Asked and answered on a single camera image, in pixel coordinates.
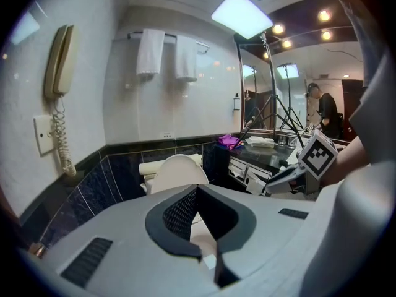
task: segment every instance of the ceiling light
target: ceiling light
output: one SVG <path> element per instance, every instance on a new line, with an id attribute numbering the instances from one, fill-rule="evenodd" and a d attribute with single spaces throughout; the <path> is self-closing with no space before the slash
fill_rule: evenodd
<path id="1" fill-rule="evenodd" d="M 280 77 L 282 79 L 287 79 L 287 77 L 290 78 L 297 78 L 298 75 L 298 68 L 296 64 L 285 64 L 277 67 L 277 70 L 280 74 Z"/>
<path id="2" fill-rule="evenodd" d="M 252 76 L 254 72 L 253 72 L 253 68 L 250 67 L 249 65 L 242 65 L 242 75 L 244 78 Z"/>
<path id="3" fill-rule="evenodd" d="M 322 32 L 322 39 L 323 40 L 329 40 L 333 37 L 332 32 L 330 31 L 323 31 Z"/>
<path id="4" fill-rule="evenodd" d="M 332 17 L 331 13 L 327 10 L 321 10 L 320 13 L 317 15 L 320 21 L 328 21 Z"/>
<path id="5" fill-rule="evenodd" d="M 291 46 L 291 41 L 290 40 L 285 40 L 282 43 L 284 48 L 289 48 Z"/>
<path id="6" fill-rule="evenodd" d="M 273 25 L 250 0 L 224 0 L 212 13 L 212 20 L 249 39 Z"/>
<path id="7" fill-rule="evenodd" d="M 281 33 L 283 33 L 283 32 L 285 31 L 285 26 L 284 26 L 283 24 L 275 24 L 275 25 L 272 27 L 272 31 L 273 31 L 275 34 L 281 34 Z"/>

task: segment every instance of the wall-mounted telephone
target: wall-mounted telephone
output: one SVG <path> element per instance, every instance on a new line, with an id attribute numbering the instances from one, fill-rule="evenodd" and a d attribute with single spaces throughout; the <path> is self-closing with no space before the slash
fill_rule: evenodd
<path id="1" fill-rule="evenodd" d="M 67 144 L 64 106 L 59 111 L 57 101 L 62 100 L 62 96 L 69 92 L 78 45 L 79 33 L 74 25 L 64 25 L 58 29 L 48 61 L 44 87 L 46 99 L 53 102 L 54 135 L 63 172 L 68 176 L 75 176 L 76 171 Z"/>

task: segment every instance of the door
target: door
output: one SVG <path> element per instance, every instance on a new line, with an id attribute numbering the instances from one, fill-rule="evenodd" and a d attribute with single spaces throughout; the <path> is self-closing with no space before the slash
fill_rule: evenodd
<path id="1" fill-rule="evenodd" d="M 343 79 L 342 90 L 344 95 L 344 133 L 342 139 L 352 141 L 357 135 L 349 122 L 349 118 L 360 105 L 360 98 L 364 93 L 363 81 Z"/>

